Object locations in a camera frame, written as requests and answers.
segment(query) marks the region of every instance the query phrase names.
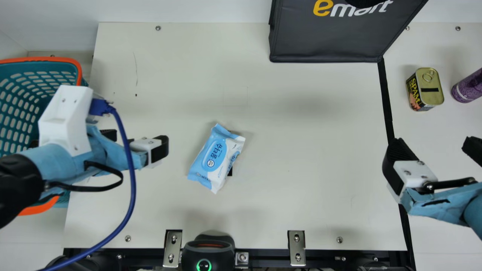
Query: metal bracket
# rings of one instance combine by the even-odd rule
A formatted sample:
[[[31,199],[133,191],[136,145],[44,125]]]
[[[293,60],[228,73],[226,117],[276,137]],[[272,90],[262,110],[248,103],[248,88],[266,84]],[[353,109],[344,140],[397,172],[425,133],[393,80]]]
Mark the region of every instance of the metal bracket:
[[[288,231],[288,248],[291,266],[306,266],[304,230]]]
[[[248,252],[236,252],[236,258],[234,261],[234,266],[236,268],[248,268],[249,263],[249,253]]]
[[[182,231],[168,230],[164,240],[163,267],[177,268],[181,257]]]

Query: white tabletop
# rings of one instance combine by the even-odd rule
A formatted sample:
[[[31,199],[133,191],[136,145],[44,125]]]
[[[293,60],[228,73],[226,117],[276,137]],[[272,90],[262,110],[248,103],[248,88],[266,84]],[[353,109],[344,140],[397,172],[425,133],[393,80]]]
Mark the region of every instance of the white tabletop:
[[[387,146],[376,64],[274,64],[266,24],[101,23],[91,87],[113,100],[129,138],[170,138],[170,154],[137,172],[137,203],[106,247],[163,247],[205,230],[240,248],[405,250],[381,164]],[[246,137],[218,192],[187,180],[216,122]],[[104,118],[101,128],[116,128]],[[65,247],[89,247],[121,221],[126,183],[72,193]],[[105,183],[116,177],[92,178]],[[130,242],[124,236],[130,235]],[[337,236],[344,242],[338,244]]]
[[[482,168],[461,150],[467,136],[482,137],[482,99],[462,104],[450,95],[454,84],[482,67],[481,44],[482,24],[414,23],[385,54],[395,136],[440,181],[468,176],[482,181]],[[445,96],[427,112],[410,108],[405,88],[405,80],[421,67],[438,71]],[[416,253],[482,254],[482,242],[470,228],[427,217],[410,217],[410,226]],[[480,270],[482,255],[476,257],[472,268]],[[459,256],[453,260],[463,262]]]

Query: black frame edge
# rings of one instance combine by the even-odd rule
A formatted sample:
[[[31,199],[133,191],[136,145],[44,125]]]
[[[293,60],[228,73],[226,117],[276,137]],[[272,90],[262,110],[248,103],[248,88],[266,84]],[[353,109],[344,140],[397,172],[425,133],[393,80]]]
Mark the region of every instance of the black frame edge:
[[[387,132],[387,141],[390,143],[395,139],[395,132],[393,131],[393,118],[391,113],[390,95],[388,94],[387,71],[385,70],[385,59],[382,58],[378,62],[378,77],[380,79],[380,89],[382,95],[383,116],[385,119],[385,130]],[[408,220],[405,208],[399,204],[400,220],[402,223],[403,236],[405,238],[405,245],[407,246],[409,266],[416,271],[414,249],[412,245],[412,234],[410,232],[410,222]]]

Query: black cable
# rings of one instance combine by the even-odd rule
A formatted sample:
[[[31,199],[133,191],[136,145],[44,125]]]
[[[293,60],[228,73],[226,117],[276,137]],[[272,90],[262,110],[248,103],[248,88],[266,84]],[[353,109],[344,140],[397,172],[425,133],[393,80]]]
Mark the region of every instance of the black cable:
[[[99,164],[96,162],[91,162],[91,161],[85,161],[84,162],[84,169],[87,170],[89,167],[96,167],[100,170],[107,171],[109,173],[112,173],[120,178],[118,182],[115,182],[111,185],[107,186],[76,186],[76,185],[68,185],[62,182],[49,182],[48,185],[49,187],[59,187],[68,191],[75,191],[75,192],[103,192],[107,190],[111,190],[113,188],[116,188],[117,186],[122,184],[122,181],[124,180],[124,175],[122,175],[122,172],[115,168],[108,167],[103,164]]]

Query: wet wipes package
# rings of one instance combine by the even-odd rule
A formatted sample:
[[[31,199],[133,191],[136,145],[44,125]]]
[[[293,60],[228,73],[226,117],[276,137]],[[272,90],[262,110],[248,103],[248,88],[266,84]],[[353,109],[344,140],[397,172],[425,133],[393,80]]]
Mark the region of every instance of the wet wipes package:
[[[228,172],[241,153],[244,141],[244,137],[234,135],[216,124],[189,169],[187,178],[200,182],[216,194],[223,187]]]

